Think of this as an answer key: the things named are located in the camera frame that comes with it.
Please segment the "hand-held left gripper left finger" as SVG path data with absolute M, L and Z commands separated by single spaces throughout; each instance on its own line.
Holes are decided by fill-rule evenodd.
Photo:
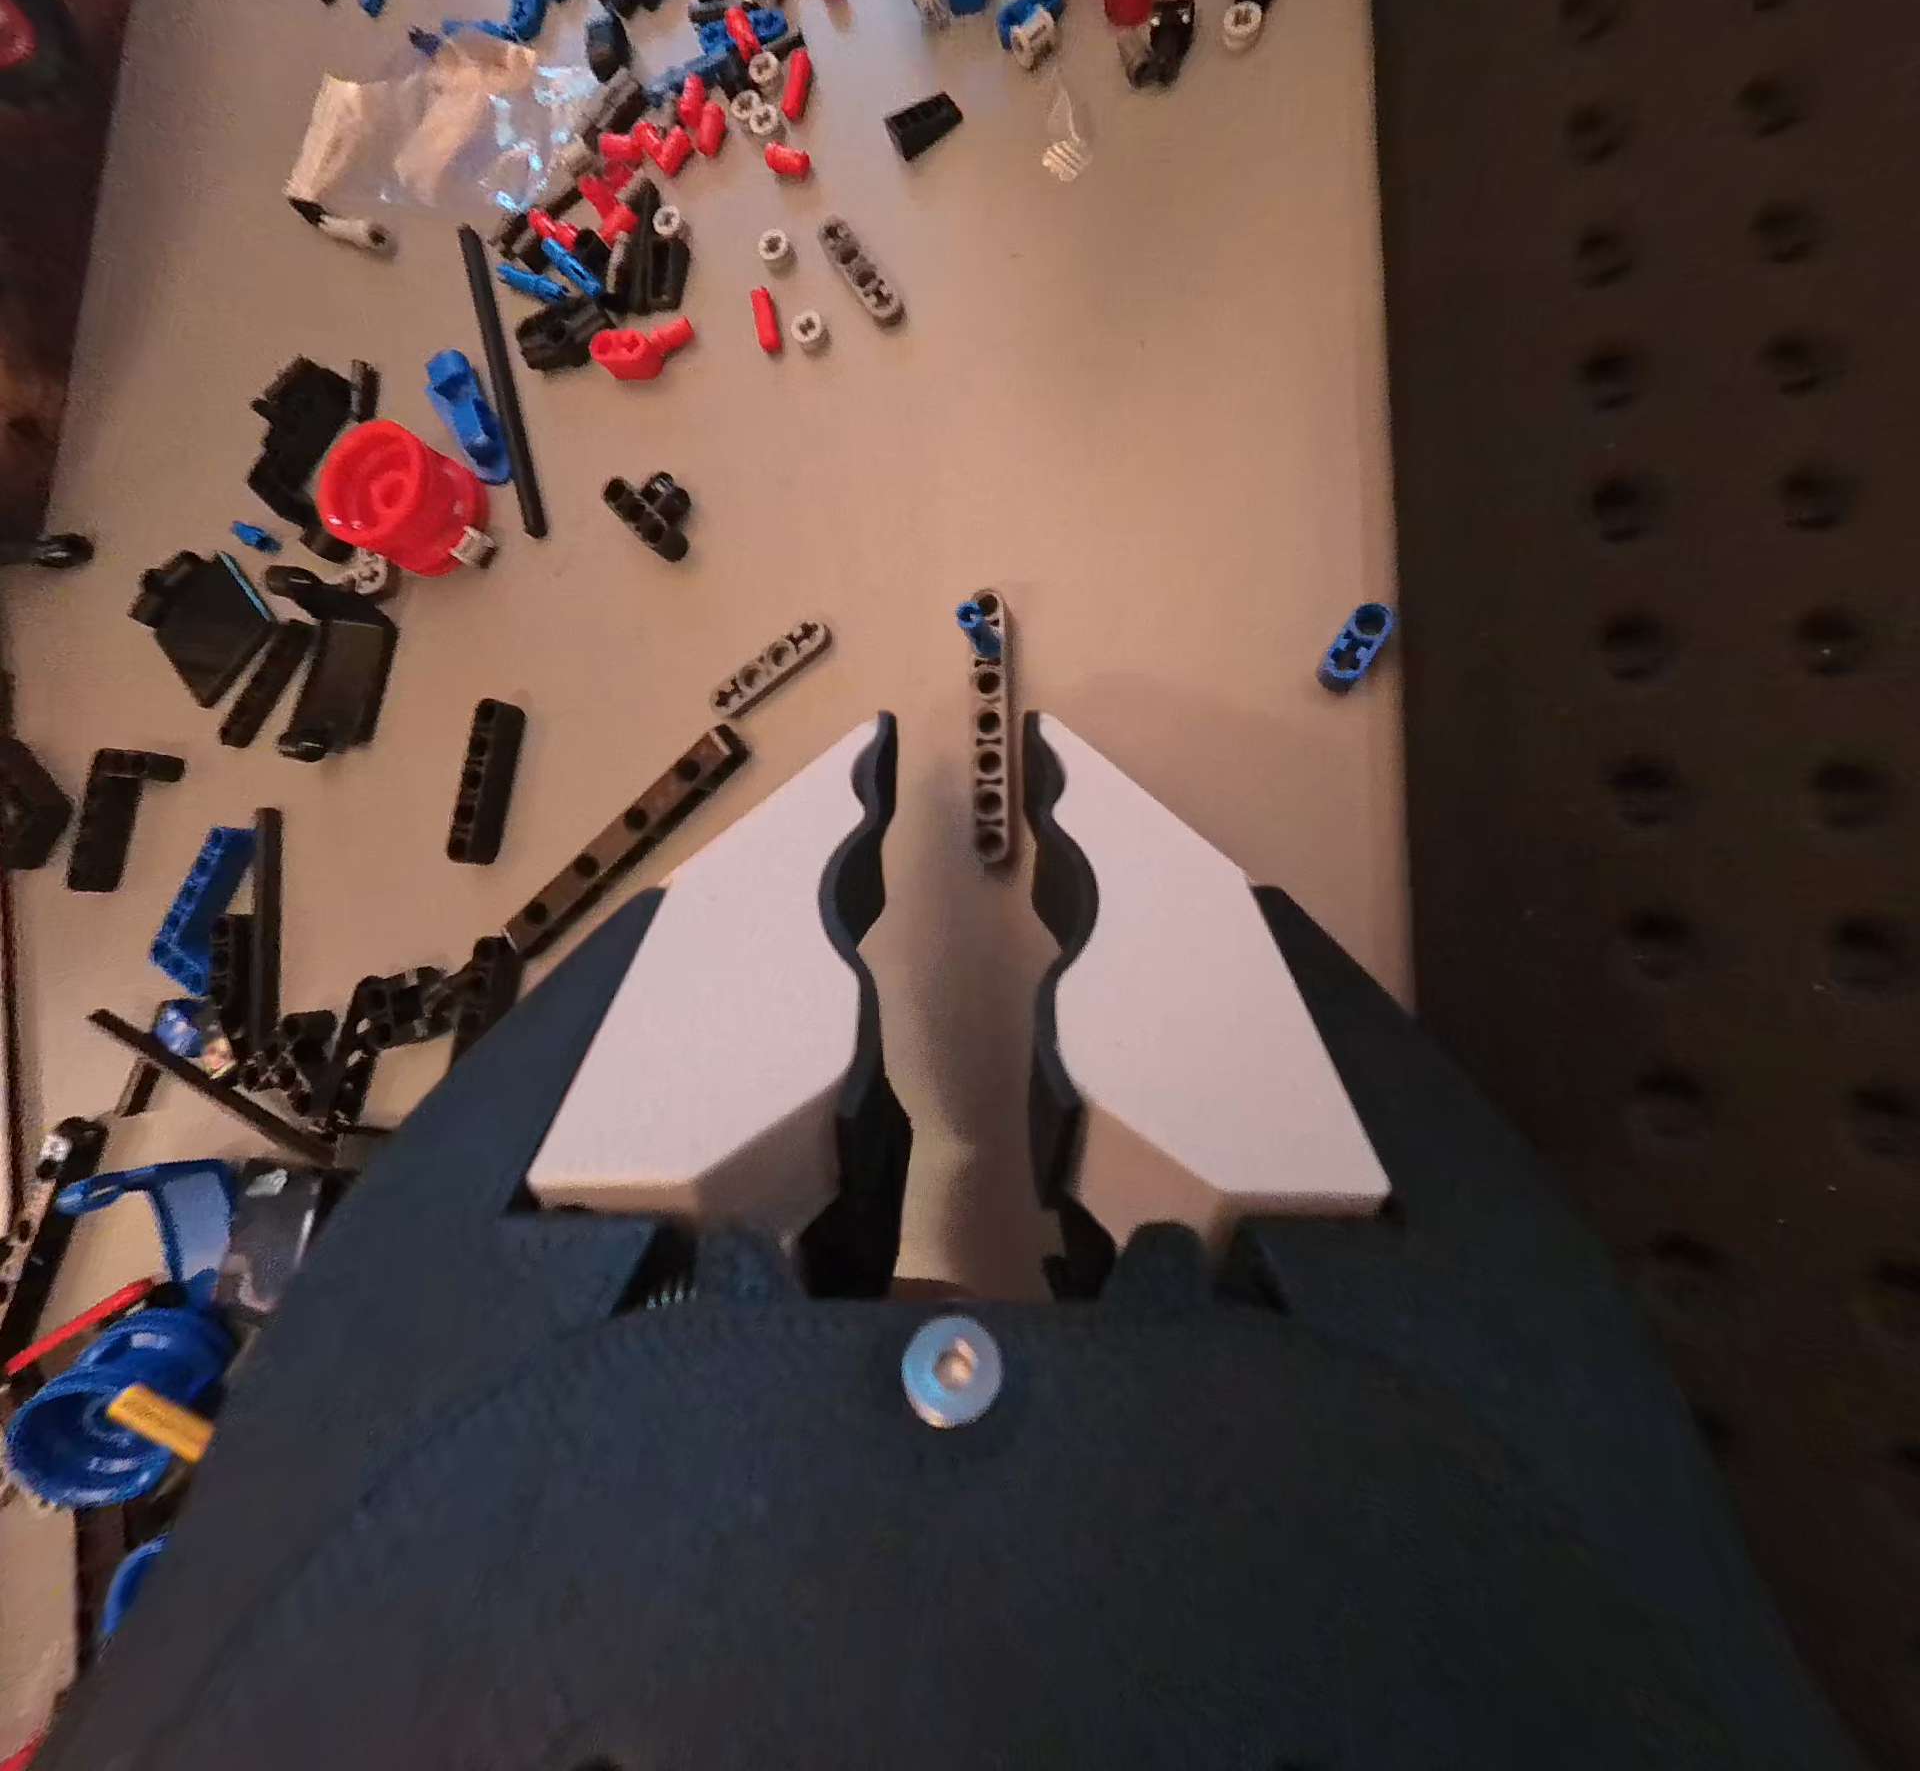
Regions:
M 863 948 L 897 773 L 883 710 L 661 883 L 528 1175 L 542 1207 L 748 1227 L 819 1297 L 889 1293 L 914 1129 Z

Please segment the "dark grey seven-hole beam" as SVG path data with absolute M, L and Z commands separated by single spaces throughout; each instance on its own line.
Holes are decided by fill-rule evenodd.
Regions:
M 1017 637 L 1010 607 L 995 587 L 968 603 L 990 607 L 1003 632 L 1003 657 L 970 651 L 968 807 L 971 850 L 989 871 L 1008 874 L 1018 852 L 1018 706 Z

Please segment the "long grey thin liftarm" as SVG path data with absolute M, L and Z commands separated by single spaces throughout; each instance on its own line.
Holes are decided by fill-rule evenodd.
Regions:
M 712 688 L 709 710 L 718 719 L 736 724 L 792 682 L 796 675 L 819 662 L 832 645 L 835 634 L 824 621 L 807 619 L 782 632 Z

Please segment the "blue two-hole beam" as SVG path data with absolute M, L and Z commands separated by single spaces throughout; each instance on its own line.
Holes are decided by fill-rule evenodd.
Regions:
M 1334 632 L 1318 665 L 1318 682 L 1333 694 L 1349 694 L 1365 681 L 1395 629 L 1395 610 L 1386 603 L 1355 607 Z

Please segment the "short black axle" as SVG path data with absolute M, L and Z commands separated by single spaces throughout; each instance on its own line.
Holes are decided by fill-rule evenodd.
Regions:
M 253 1047 L 266 1052 L 281 1017 L 285 913 L 285 821 L 277 807 L 253 813 L 253 978 L 248 1031 Z

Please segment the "black T-shaped beam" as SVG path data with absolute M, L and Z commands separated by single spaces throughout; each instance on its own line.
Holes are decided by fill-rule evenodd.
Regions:
M 681 563 L 688 551 L 684 533 L 692 495 L 671 472 L 645 480 L 610 477 L 600 491 L 613 516 L 666 563 Z

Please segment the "blue angled beam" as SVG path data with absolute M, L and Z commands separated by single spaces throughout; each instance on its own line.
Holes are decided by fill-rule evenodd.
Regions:
M 254 829 L 213 827 L 169 901 L 147 948 L 147 964 L 189 997 L 206 999 L 211 935 L 253 869 Z

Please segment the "red wheel hub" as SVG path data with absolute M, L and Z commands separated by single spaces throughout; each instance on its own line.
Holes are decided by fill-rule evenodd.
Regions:
M 450 576 L 495 551 L 491 487 L 388 419 L 355 422 L 329 448 L 317 508 L 329 536 L 410 576 Z

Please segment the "black L-shaped beam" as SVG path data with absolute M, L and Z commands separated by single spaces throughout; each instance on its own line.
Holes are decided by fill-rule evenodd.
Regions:
M 145 790 L 178 783 L 185 773 L 187 760 L 177 752 L 100 748 L 93 755 L 67 874 L 75 894 L 102 895 L 122 888 Z

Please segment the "red axle pin connector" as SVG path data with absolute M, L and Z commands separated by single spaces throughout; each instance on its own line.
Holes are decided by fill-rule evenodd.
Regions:
M 681 316 L 653 329 L 608 329 L 588 340 L 591 361 L 621 384 L 661 380 L 669 361 L 696 340 L 696 324 Z

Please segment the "extra long black beam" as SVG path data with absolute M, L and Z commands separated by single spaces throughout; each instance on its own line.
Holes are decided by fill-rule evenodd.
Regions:
M 73 1242 L 77 1220 L 60 1196 L 89 1182 L 102 1161 L 109 1128 L 94 1117 L 69 1117 L 47 1131 L 30 1165 L 24 1210 L 2 1241 L 2 1359 L 33 1343 Z

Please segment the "black perpendicular connector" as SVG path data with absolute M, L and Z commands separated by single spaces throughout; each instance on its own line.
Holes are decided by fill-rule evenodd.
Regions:
M 597 298 L 575 296 L 551 302 L 519 319 L 515 329 L 522 362 L 536 373 L 587 368 L 591 342 L 617 322 Z

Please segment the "short grey thin liftarm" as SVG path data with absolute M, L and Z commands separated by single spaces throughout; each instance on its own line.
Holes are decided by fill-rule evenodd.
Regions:
M 819 224 L 819 245 L 828 267 L 842 279 L 878 329 L 889 330 L 902 324 L 905 296 L 900 285 L 845 217 L 827 216 Z

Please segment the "pile of small building pieces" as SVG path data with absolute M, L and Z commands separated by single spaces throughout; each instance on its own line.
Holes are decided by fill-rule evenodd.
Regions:
M 1222 42 L 1229 51 L 1247 51 L 1259 40 L 1262 22 L 1270 22 L 1270 2 L 1232 0 L 1222 24 Z M 914 0 L 914 5 L 930 28 L 945 28 L 954 18 L 979 13 L 987 0 Z M 1122 62 L 1133 86 L 1168 85 L 1176 75 L 1176 54 L 1184 56 L 1180 48 L 1191 34 L 1193 20 L 1176 30 L 1175 11 L 1176 7 L 1171 0 L 1127 0 L 1122 9 L 1111 7 L 1109 17 L 1117 24 Z M 1015 0 L 998 14 L 998 30 L 1006 42 L 1008 56 L 1015 56 L 1023 70 L 1035 70 L 1049 56 L 1048 48 L 1058 38 L 1060 20 L 1061 13 L 1054 0 Z M 446 38 L 457 32 L 488 32 L 511 45 L 531 49 L 531 42 L 522 42 L 519 34 L 522 24 L 526 20 L 508 20 L 506 27 L 495 30 L 495 27 L 462 27 L 456 20 L 446 32 L 426 32 L 433 40 L 426 54 L 433 54 Z M 727 88 L 741 92 L 735 105 L 747 112 L 747 117 L 736 117 L 733 123 L 753 130 L 764 143 L 778 143 L 776 131 L 768 130 L 772 118 L 761 123 L 762 106 L 764 111 L 772 108 L 767 99 L 779 78 L 776 65 L 782 56 L 788 62 L 796 56 L 805 62 L 802 56 L 803 34 L 794 28 L 778 38 L 754 38 L 758 49 L 748 49 L 743 56 L 735 44 L 733 27 L 725 30 L 723 49 L 703 51 L 696 64 L 678 74 L 666 74 L 662 83 L 640 83 L 626 54 L 621 54 L 617 70 L 597 75 L 603 90 L 588 112 L 584 159 L 576 170 L 563 174 L 560 199 L 543 195 L 530 207 L 512 211 L 508 237 L 512 237 L 512 221 L 520 213 L 533 217 L 533 211 L 542 211 L 560 217 L 576 199 L 599 206 L 595 192 L 599 192 L 604 178 L 595 181 L 610 168 L 647 166 L 661 174 L 671 174 L 684 164 L 688 152 L 709 153 L 709 143 L 716 143 L 722 118 L 713 117 L 709 122 L 707 111 L 719 112 L 722 92 Z M 528 231 L 533 231 L 536 225 L 528 224 L 528 217 L 520 221 Z

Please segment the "black frame piece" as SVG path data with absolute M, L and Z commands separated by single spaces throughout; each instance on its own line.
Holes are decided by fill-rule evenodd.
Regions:
M 299 530 L 320 527 L 314 484 L 343 432 L 377 413 L 381 373 L 367 361 L 337 371 L 293 357 L 253 400 L 262 421 L 261 446 L 247 486 L 268 510 Z

